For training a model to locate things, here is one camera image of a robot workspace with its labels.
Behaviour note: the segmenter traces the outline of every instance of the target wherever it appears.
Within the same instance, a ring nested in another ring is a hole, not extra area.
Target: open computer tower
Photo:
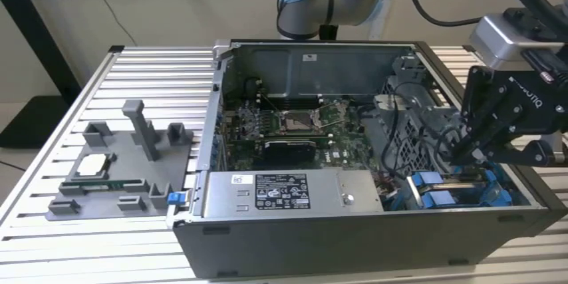
[[[423,43],[230,41],[187,204],[202,278],[473,265],[566,213],[531,168],[454,167],[462,87]]]

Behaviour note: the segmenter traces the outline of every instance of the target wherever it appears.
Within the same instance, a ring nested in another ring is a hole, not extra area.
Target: power supply label
[[[257,174],[254,192],[258,210],[309,209],[305,174]]]

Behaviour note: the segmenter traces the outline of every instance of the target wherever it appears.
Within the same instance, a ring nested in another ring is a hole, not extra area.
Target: black stand
[[[39,148],[81,87],[30,0],[1,0],[61,96],[34,96],[0,133],[0,147]]]

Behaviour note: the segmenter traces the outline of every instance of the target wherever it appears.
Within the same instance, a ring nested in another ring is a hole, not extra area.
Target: table surface
[[[461,47],[433,47],[465,83],[479,61]],[[135,47],[109,53],[86,87],[0,207],[0,283],[206,283],[194,278],[165,217],[45,220],[57,186],[83,145],[81,131],[91,120],[110,130],[131,130],[121,113],[126,98],[143,99],[145,118],[157,129],[182,122],[194,131],[186,166],[194,157],[210,88],[210,48]],[[522,146],[534,137],[513,141]],[[568,171],[535,168],[568,205]],[[538,236],[510,240],[478,265],[342,275],[257,279],[247,283],[565,283],[568,219]]]

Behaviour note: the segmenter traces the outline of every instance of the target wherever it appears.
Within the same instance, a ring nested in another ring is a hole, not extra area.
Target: green circuit board
[[[257,170],[262,145],[269,141],[315,144],[314,157],[294,165],[298,170],[326,167],[378,170],[357,108],[346,101],[323,100],[321,107],[311,110],[249,110],[225,113],[227,170]]]

